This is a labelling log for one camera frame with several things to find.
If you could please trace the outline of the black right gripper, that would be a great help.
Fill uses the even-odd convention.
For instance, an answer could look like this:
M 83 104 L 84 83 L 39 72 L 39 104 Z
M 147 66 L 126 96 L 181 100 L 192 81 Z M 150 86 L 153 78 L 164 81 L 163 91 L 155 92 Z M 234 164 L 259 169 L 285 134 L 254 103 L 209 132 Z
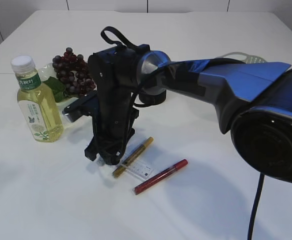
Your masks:
M 119 118 L 112 118 L 109 126 L 102 121 L 99 109 L 92 113 L 93 138 L 84 150 L 85 157 L 94 161 L 99 155 L 105 164 L 109 166 L 118 165 L 124 155 L 127 143 L 135 134 L 133 123 L 139 117 L 139 110 L 131 107 L 127 111 L 120 111 L 119 115 L 124 117 L 120 123 Z

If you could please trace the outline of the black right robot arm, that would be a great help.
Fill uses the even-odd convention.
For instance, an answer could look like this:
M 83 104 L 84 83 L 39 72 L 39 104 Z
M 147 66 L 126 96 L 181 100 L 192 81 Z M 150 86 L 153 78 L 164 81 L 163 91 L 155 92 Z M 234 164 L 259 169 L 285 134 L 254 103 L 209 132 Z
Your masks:
M 243 63 L 230 58 L 171 61 L 141 45 L 92 54 L 97 84 L 93 139 L 85 156 L 116 165 L 134 134 L 138 94 L 146 106 L 172 91 L 214 106 L 221 133 L 230 133 L 239 155 L 268 177 L 292 183 L 292 67 L 284 62 Z

